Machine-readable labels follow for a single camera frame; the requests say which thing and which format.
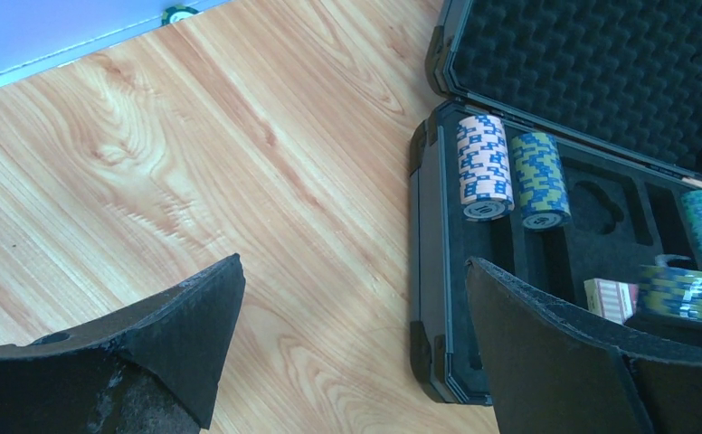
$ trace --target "black case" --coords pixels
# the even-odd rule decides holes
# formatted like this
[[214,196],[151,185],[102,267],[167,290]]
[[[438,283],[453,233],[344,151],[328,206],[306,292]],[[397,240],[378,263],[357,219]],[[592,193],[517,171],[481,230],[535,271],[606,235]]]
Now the black case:
[[[447,100],[411,142],[411,365],[435,401],[492,405],[508,391],[490,396],[484,356],[508,348],[479,347],[502,327],[471,319],[470,293],[484,289],[467,286],[469,259],[578,310],[589,278],[635,282],[661,253],[700,265],[679,197],[696,189],[684,177],[702,180],[702,1],[447,1],[425,66]],[[557,137],[572,223],[531,232],[519,212],[464,219],[455,130],[482,112],[503,118],[509,139]]]

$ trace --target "white wall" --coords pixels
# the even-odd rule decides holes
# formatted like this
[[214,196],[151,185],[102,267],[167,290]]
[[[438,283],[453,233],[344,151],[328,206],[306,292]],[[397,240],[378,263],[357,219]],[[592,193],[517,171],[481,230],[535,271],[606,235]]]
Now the white wall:
[[[189,0],[203,11],[227,0]],[[161,24],[182,0],[0,0],[0,86]]]

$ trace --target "green poker chip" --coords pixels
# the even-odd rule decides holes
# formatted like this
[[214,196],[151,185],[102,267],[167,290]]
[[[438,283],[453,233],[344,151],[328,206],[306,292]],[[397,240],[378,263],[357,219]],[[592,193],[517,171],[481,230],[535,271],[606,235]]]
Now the green poker chip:
[[183,5],[168,7],[162,13],[162,25],[177,23],[181,20],[188,18],[191,15],[196,14],[199,14],[199,11],[197,11],[193,7]]

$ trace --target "yellow and blue poker chip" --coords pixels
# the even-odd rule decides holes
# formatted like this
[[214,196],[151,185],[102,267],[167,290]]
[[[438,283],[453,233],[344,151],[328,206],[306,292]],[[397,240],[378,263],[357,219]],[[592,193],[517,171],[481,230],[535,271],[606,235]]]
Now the yellow and blue poker chip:
[[193,7],[183,5],[168,7],[162,13],[162,25],[177,23],[181,20],[188,18],[189,16],[196,14],[199,14],[199,11],[197,11]]
[[556,139],[546,133],[525,133],[511,139],[511,154],[524,227],[544,231],[571,221]]

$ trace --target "black foam piece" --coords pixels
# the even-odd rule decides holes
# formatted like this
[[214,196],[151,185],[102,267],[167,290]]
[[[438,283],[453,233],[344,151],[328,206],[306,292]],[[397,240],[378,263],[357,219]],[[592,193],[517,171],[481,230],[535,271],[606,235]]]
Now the black foam piece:
[[483,259],[467,288],[502,432],[702,432],[702,348],[591,315]]
[[2,433],[198,433],[244,297],[238,254],[88,323],[0,346]]
[[702,0],[474,1],[458,86],[702,173]]
[[698,321],[639,312],[628,318],[625,326],[682,344],[702,346],[702,323]]

